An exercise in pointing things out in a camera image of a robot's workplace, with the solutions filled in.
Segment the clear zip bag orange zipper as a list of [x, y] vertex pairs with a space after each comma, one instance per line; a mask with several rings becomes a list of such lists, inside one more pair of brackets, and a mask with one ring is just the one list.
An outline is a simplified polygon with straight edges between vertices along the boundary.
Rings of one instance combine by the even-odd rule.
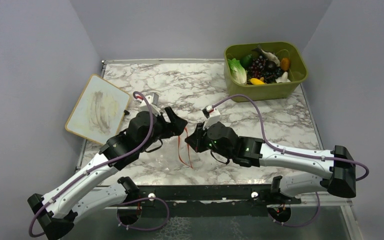
[[190, 145], [182, 140], [181, 135], [177, 137], [177, 157], [183, 165], [187, 166], [188, 168], [194, 169], [191, 159]]

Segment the green toy lettuce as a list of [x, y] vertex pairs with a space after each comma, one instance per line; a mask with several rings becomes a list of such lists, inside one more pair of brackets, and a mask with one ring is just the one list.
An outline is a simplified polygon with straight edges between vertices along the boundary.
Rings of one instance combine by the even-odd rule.
[[239, 85], [247, 84], [247, 71], [236, 58], [227, 60], [232, 80]]

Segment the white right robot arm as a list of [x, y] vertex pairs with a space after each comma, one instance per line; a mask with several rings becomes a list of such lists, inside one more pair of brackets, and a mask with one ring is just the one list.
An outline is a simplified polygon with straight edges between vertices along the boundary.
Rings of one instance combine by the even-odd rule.
[[197, 124], [185, 139], [196, 153], [211, 151], [242, 167], [281, 167], [295, 170], [291, 175], [277, 176], [268, 190], [269, 199], [280, 204], [287, 198], [304, 193], [328, 192], [340, 198], [354, 198], [356, 166], [348, 149], [336, 145], [333, 150], [308, 150], [276, 145], [262, 139], [239, 136], [217, 122], [205, 129]]

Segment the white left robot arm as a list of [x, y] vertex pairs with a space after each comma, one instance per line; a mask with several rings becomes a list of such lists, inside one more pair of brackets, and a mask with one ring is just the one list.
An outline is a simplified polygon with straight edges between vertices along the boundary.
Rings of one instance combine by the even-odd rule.
[[183, 133], [188, 122], [177, 116], [171, 107], [164, 110], [169, 121], [161, 113], [138, 112], [126, 129], [107, 140], [86, 167], [51, 192], [30, 196], [27, 202], [34, 218], [29, 225], [29, 235], [36, 237], [33, 225], [38, 222], [49, 240], [58, 240], [96, 210], [119, 202], [127, 206], [135, 203], [139, 189], [129, 177], [122, 177], [121, 184], [113, 184], [102, 191], [93, 189], [137, 160], [140, 153], [150, 152], [149, 146], [156, 141]]

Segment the yellow toy pepper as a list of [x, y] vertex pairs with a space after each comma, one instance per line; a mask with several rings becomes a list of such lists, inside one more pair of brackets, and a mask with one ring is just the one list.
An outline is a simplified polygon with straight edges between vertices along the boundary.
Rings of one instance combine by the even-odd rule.
[[264, 82], [264, 80], [261, 80], [261, 79], [258, 79], [258, 78], [251, 78], [249, 80], [249, 82], [254, 85], [254, 86], [258, 86], [258, 85], [265, 85], [266, 83]]

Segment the green toy avocado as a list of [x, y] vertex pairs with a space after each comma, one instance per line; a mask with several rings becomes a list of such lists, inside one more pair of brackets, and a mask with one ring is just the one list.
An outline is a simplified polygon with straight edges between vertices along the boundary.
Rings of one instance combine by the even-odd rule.
[[252, 65], [253, 61], [254, 61], [253, 55], [248, 54], [248, 55], [242, 57], [239, 62], [244, 69], [247, 69]]

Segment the dark toy grapes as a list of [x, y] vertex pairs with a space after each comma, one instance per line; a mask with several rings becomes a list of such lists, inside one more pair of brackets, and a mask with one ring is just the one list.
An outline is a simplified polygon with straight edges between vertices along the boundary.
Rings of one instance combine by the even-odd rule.
[[263, 56], [259, 56], [253, 59], [253, 63], [246, 69], [247, 82], [250, 83], [251, 78], [257, 78], [263, 80], [266, 84], [276, 83], [276, 79], [280, 77], [285, 71], [280, 66]]

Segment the white toy garlic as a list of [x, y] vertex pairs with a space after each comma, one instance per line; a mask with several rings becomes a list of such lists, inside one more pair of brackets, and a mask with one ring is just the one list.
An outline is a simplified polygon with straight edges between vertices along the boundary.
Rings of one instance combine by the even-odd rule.
[[276, 83], [289, 83], [289, 73], [285, 71], [281, 76], [279, 76], [276, 80]]

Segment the toy fish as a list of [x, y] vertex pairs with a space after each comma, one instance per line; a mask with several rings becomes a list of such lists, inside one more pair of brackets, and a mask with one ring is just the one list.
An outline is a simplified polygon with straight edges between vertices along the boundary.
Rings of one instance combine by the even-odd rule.
[[252, 51], [253, 52], [257, 52], [257, 53], [265, 56], [268, 60], [274, 62], [277, 67], [280, 66], [281, 62], [278, 59], [278, 57], [275, 54], [271, 53], [271, 52], [263, 50], [260, 44], [258, 44], [257, 47], [253, 48]]

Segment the orange toy fruit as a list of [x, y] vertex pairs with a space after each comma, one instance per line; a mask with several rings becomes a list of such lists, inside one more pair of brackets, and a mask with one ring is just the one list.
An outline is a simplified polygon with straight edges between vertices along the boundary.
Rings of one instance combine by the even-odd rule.
[[291, 61], [289, 58], [287, 57], [284, 57], [280, 60], [280, 68], [287, 72], [289, 69], [290, 69], [290, 66], [291, 66]]

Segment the green plastic bin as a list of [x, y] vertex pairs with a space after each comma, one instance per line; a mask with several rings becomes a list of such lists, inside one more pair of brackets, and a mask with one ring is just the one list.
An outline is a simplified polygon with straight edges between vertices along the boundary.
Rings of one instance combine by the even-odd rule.
[[287, 98], [308, 77], [298, 49], [289, 42], [237, 44], [224, 51], [227, 93], [235, 102]]

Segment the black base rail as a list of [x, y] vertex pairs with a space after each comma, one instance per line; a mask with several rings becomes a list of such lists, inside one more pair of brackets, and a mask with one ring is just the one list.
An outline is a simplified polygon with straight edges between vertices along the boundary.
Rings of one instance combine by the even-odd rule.
[[123, 219], [170, 217], [266, 217], [275, 207], [299, 205], [295, 197], [281, 196], [270, 184], [141, 185], [138, 203], [118, 205]]

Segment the small whiteboard wooden frame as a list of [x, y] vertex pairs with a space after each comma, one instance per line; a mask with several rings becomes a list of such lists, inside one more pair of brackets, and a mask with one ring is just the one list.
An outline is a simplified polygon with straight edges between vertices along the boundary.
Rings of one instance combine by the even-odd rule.
[[65, 123], [65, 130], [103, 145], [120, 132], [130, 102], [129, 93], [92, 74]]

